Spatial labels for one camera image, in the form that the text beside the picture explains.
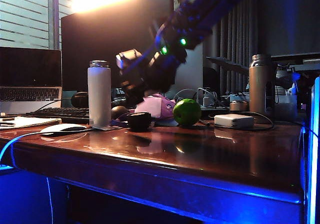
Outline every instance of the glossy desk surface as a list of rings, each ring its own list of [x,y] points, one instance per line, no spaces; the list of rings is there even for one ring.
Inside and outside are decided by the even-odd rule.
[[[2,130],[0,146],[41,129]],[[199,125],[32,135],[8,148],[3,163],[202,220],[237,215],[250,223],[254,213],[271,223],[285,218],[278,208],[289,208],[296,213],[284,223],[299,223],[299,131],[293,124],[257,132]]]

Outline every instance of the black cup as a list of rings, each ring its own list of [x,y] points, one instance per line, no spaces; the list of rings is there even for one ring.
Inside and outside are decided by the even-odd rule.
[[[127,115],[128,126],[134,131],[145,131],[151,124],[151,114],[148,112],[137,112]]]

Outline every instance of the paper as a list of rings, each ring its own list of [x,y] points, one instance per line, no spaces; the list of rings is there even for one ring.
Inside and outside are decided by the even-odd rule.
[[[18,117],[15,117],[14,120],[10,120],[10,121],[7,121],[5,119],[6,118],[0,118],[0,130],[61,123],[60,118],[36,118],[36,117],[18,116]]]

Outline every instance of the laptop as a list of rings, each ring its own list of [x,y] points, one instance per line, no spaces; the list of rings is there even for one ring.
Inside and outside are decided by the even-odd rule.
[[[0,47],[1,115],[60,107],[61,70],[60,50]]]

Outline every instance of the power adapter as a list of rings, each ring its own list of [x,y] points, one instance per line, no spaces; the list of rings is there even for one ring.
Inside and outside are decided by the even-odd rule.
[[[214,120],[216,126],[233,129],[252,128],[254,124],[252,116],[238,114],[216,115]]]

